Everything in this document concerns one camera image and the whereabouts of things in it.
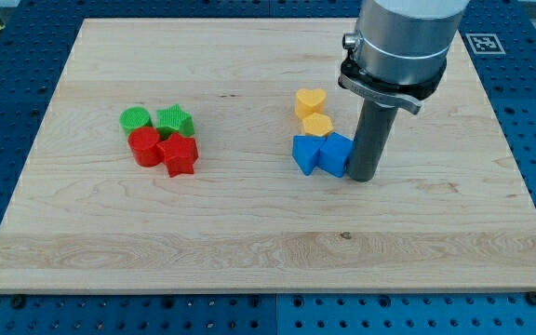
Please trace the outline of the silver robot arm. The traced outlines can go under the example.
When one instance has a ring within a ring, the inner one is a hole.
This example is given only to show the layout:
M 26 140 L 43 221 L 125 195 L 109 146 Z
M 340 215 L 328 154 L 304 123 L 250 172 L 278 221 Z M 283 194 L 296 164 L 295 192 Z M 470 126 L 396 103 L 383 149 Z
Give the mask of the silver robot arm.
M 339 85 L 367 101 L 417 114 L 436 90 L 468 0 L 364 0 Z

